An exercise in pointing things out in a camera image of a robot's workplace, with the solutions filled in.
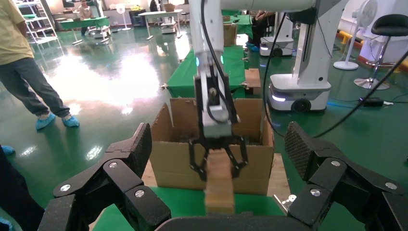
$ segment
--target reflective floor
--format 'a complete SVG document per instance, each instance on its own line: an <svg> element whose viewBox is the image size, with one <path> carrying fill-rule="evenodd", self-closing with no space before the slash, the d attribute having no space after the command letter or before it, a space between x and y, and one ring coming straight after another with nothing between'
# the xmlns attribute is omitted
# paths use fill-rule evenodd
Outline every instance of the reflective floor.
<svg viewBox="0 0 408 231"><path fill-rule="evenodd" d="M158 28L151 41L145 28L119 31L109 44L96 44L85 38L73 46L72 32L59 33L59 42L33 45L35 59L49 82L71 108L80 122L79 128L66 128L60 119L40 132L34 129L36 118L0 85L0 143L13 146L16 155L9 157L12 164L26 177L28 187L39 204L45 207L52 199L53 188L61 181L95 164L112 142L129 138L139 123L152 123L170 94L159 86L167 83L191 48L191 35L182 27L184 35L162 35ZM343 53L340 40L336 41L332 61ZM265 58L249 53L249 67L259 68L263 78ZM294 58L272 60L268 76L290 73ZM367 90L354 85L353 80L368 77L371 71L360 67L356 71L330 68L331 100L326 112L319 114L273 113L272 120L284 132L290 121L298 121L310 134L316 134L337 122ZM394 74L391 88L376 95L391 100L408 93L408 78ZM408 97L399 100L408 101ZM353 161L402 183L408 188L408 144L406 122L408 105L398 104L382 109L358 110L335 131L324 136L334 142ZM276 152L284 154L283 141L276 138ZM301 182L286 155L282 155L293 193L298 193ZM345 230L361 224L351 221L344 208L333 206L327 230Z"/></svg>

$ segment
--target green table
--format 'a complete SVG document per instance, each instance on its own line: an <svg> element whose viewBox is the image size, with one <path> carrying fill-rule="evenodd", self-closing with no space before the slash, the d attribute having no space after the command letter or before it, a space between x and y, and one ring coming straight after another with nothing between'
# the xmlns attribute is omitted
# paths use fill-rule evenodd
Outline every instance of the green table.
<svg viewBox="0 0 408 231"><path fill-rule="evenodd" d="M170 188L151 189L170 208L171 217L205 216L204 193L197 190ZM255 216L283 216L272 197L259 195L235 195L235 211L240 214L252 211ZM133 231L115 205L107 207L93 231Z"/></svg>
<svg viewBox="0 0 408 231"><path fill-rule="evenodd" d="M221 14L222 16L228 16L228 15L234 15L234 14L241 15L242 12L241 11L221 10Z"/></svg>
<svg viewBox="0 0 408 231"><path fill-rule="evenodd" d="M231 16L229 21L225 21L225 24L230 24L234 20L239 21L235 24L238 25L238 34L247 34L249 37L253 38L252 34L252 20L250 15L238 15L237 17Z"/></svg>
<svg viewBox="0 0 408 231"><path fill-rule="evenodd" d="M224 48L224 71L229 75L229 89L233 93L234 98L245 98L245 90L241 86L245 81L245 67L242 58L242 46ZM167 83L171 96L173 98L193 98L193 77L196 74L196 58L193 50L191 50Z"/></svg>
<svg viewBox="0 0 408 231"><path fill-rule="evenodd" d="M86 18L82 21L68 20L68 21L61 22L61 26L65 30L69 30L72 28L78 28L78 27L88 27L88 26L102 27L102 26L109 26L109 20L106 17Z"/></svg>
<svg viewBox="0 0 408 231"><path fill-rule="evenodd" d="M60 22L60 24L63 29L65 30L70 29L74 33L75 42L72 43L73 45L77 45L82 42L82 39L81 40L77 39L77 36L74 32L74 28L78 28L78 27L95 26L96 28L100 28L102 36L103 36L103 40L101 42L106 42L108 40L108 38L105 38L105 35L103 34L103 26L109 26L109 20L107 17L86 18L81 21L74 21L71 19L68 21Z"/></svg>

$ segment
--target metal chair base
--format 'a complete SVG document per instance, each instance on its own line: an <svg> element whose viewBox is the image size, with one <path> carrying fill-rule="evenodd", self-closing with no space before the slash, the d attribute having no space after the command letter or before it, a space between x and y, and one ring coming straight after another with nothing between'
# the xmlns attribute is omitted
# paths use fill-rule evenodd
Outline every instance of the metal chair base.
<svg viewBox="0 0 408 231"><path fill-rule="evenodd" d="M357 86L365 89L373 89L379 83L379 81L373 78L358 78L354 80L354 83ZM388 88L390 88L390 85L382 83L377 90L386 90Z"/></svg>

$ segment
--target black bar stool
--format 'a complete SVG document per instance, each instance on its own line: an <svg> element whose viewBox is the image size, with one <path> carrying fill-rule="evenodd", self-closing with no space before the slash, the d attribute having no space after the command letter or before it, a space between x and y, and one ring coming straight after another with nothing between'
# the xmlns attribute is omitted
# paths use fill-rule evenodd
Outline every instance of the black bar stool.
<svg viewBox="0 0 408 231"><path fill-rule="evenodd" d="M187 19L187 15L189 15L190 12L182 12L181 15L184 15L184 20L181 20L180 23L187 24L190 22L190 19Z"/></svg>
<svg viewBox="0 0 408 231"><path fill-rule="evenodd" d="M370 78L358 78L354 80L354 83L357 86L366 89L374 88L379 80L377 79L378 70L380 65L383 63L384 60L384 53L387 49L388 43L391 40L391 37L402 37L408 36L408 17L402 14L389 14L377 19L374 22L371 33L375 35L387 36L384 45L381 48L380 55L377 57L377 62L374 67L374 74ZM390 86L388 84L381 84L377 89L378 90L385 90L388 89Z"/></svg>

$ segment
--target white fan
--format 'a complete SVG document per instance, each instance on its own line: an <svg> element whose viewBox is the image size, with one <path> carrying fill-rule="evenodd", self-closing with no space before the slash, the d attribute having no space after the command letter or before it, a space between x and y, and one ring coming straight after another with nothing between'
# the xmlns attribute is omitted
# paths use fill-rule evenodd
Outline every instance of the white fan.
<svg viewBox="0 0 408 231"><path fill-rule="evenodd" d="M350 47L348 48L348 53L345 61L335 62L334 67L342 70L356 70L358 64L349 62L351 51L353 50L354 42L356 41L357 32L362 28L368 27L372 21L374 21L375 15L377 14L377 1L376 0L366 0L360 7L360 9L353 12L352 17L357 19L357 26L354 30L353 38L350 42Z"/></svg>
<svg viewBox="0 0 408 231"><path fill-rule="evenodd" d="M124 4L116 4L116 11L123 15L123 23L125 24L125 28L123 28L122 30L130 30L131 28L128 28L128 26L126 25L126 20L125 20L125 5Z"/></svg>

